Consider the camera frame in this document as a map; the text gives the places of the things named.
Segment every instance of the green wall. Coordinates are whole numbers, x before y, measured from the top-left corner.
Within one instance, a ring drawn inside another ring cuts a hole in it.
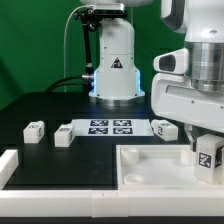
[[[78,0],[0,0],[0,109],[24,93],[44,91],[63,78],[64,27],[79,5]],[[166,28],[159,14],[159,0],[134,9],[135,64],[142,71],[147,92],[155,75],[153,58],[183,47],[184,37]],[[91,34],[91,42],[96,66],[96,34]],[[83,39],[77,21],[69,27],[67,58],[67,76],[84,72]]]

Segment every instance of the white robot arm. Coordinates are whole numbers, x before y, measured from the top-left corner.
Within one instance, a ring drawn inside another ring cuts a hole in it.
[[[154,112],[224,132],[224,1],[163,0],[162,19],[186,37],[184,49],[154,60]]]
[[[123,3],[126,7],[139,7],[148,5],[153,0],[80,0],[83,4],[110,4],[110,3]]]
[[[107,106],[141,102],[145,93],[140,88],[140,72],[134,64],[135,31],[128,21],[119,16],[125,6],[143,6],[153,0],[80,1],[93,5],[92,12],[89,12],[102,18],[101,27],[98,28],[100,65],[94,73],[94,89],[89,93],[90,101]]]

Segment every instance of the black tabletop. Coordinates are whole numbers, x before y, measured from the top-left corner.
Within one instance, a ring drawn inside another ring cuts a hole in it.
[[[178,141],[157,136],[79,137],[69,148],[54,147],[54,133],[72,119],[149,119],[150,96],[145,103],[110,108],[91,104],[82,93],[29,93],[0,112],[0,153],[19,150],[20,165],[4,190],[117,189],[116,145],[189,144],[183,125]],[[37,145],[23,143],[23,130],[32,121],[45,122],[45,136]],[[0,223],[223,223],[223,218],[132,217],[132,218],[0,218]]]

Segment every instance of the white cube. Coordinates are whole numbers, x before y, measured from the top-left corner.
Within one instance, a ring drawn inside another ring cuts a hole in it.
[[[69,147],[74,138],[74,127],[71,124],[61,125],[54,134],[55,147]]]
[[[165,141],[178,140],[178,127],[171,124],[167,120],[153,120],[152,123],[153,131],[156,135]]]
[[[223,175],[224,138],[204,135],[197,139],[195,176],[208,183],[217,183]]]
[[[31,122],[24,130],[24,143],[37,144],[44,136],[44,122]]]

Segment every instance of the blue light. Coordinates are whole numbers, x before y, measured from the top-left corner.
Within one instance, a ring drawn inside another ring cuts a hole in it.
[[[140,74],[139,70],[138,70],[138,73],[137,73],[137,77],[138,77],[138,92],[141,93],[143,91],[141,90],[141,74]]]
[[[93,93],[96,94],[96,74],[97,74],[97,71],[94,72],[94,86],[93,86]]]

